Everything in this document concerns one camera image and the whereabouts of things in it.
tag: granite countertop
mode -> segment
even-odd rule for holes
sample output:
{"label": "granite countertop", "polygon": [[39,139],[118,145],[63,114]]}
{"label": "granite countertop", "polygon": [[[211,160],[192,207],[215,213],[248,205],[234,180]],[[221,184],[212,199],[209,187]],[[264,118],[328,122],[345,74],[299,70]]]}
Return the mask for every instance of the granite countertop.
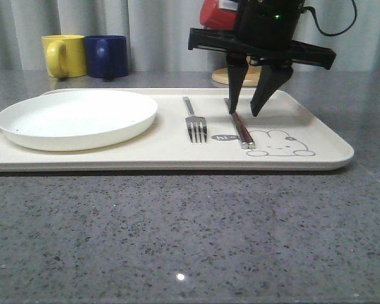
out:
{"label": "granite countertop", "polygon": [[[0,71],[0,110],[69,87],[213,84]],[[0,303],[380,303],[380,73],[299,72],[281,89],[355,148],[349,165],[1,173]]]}

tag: cable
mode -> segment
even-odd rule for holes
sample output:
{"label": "cable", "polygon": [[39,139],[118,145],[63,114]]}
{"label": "cable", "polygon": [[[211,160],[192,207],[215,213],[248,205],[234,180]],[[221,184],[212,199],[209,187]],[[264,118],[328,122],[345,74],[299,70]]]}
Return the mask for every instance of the cable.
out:
{"label": "cable", "polygon": [[318,19],[317,19],[317,14],[315,12],[315,8],[313,8],[312,6],[305,6],[303,8],[303,13],[306,13],[307,11],[310,11],[311,14],[312,14],[312,16],[313,16],[313,18],[314,18],[315,25],[317,26],[319,32],[322,35],[324,35],[324,36],[334,37],[334,36],[341,35],[341,34],[347,32],[348,30],[350,30],[350,28],[353,27],[353,24],[355,24],[355,22],[356,22],[356,19],[357,19],[357,7],[356,7],[355,0],[351,0],[351,1],[352,1],[353,9],[355,11],[355,16],[353,17],[352,23],[346,29],[344,29],[342,32],[339,32],[339,33],[330,34],[330,33],[325,33],[323,30],[321,30],[321,28],[319,27],[319,24],[318,24]]}

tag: mug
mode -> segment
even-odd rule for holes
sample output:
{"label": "mug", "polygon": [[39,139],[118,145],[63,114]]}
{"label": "mug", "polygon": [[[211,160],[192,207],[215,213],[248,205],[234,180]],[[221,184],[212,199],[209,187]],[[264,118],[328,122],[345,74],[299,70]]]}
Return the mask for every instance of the mug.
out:
{"label": "mug", "polygon": [[42,37],[45,62],[51,77],[79,77],[87,74],[82,35]]}
{"label": "mug", "polygon": [[128,75],[127,38],[119,35],[84,37],[87,74],[112,79]]}

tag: tray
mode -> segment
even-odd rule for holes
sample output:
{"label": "tray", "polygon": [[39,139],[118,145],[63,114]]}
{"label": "tray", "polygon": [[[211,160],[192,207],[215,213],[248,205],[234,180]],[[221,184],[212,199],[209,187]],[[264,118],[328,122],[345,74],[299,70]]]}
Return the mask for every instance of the tray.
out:
{"label": "tray", "polygon": [[[146,94],[156,100],[158,113],[146,132],[103,148],[49,152],[13,144],[0,131],[0,172],[334,170],[349,163],[354,154],[346,141],[282,91],[273,94],[257,118],[249,107],[255,89],[241,91],[237,112],[256,142],[255,149],[241,149],[224,103],[228,89],[116,90]],[[189,140],[183,96],[189,96],[196,114],[207,119],[206,144]]]}

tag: gray curtain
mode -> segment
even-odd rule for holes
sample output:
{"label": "gray curtain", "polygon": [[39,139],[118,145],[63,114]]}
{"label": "gray curtain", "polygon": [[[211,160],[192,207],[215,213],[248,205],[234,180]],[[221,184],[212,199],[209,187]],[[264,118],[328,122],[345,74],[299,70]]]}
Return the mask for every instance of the gray curtain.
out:
{"label": "gray curtain", "polygon": [[[0,69],[45,70],[41,36],[125,35],[130,69],[212,71],[225,65],[222,53],[187,50],[190,27],[201,28],[204,0],[0,0]],[[353,18],[350,0],[307,0],[326,32]],[[324,37],[312,16],[301,16],[295,39],[332,48],[333,70],[380,70],[380,0],[357,0],[358,20],[347,33]],[[294,65],[295,70],[316,69]]]}

